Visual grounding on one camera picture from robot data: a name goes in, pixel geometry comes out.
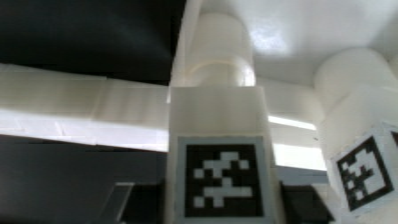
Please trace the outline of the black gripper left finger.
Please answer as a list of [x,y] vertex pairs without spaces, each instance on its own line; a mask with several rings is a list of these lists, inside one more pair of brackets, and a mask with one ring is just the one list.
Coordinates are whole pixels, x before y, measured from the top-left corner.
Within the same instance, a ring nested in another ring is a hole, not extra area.
[[99,213],[99,224],[163,224],[161,183],[115,183]]

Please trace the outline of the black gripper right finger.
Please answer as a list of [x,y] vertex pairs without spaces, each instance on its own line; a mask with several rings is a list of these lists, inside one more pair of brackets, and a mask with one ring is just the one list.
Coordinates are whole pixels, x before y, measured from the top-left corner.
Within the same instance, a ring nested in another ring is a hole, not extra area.
[[330,211],[311,185],[282,185],[286,224],[328,224]]

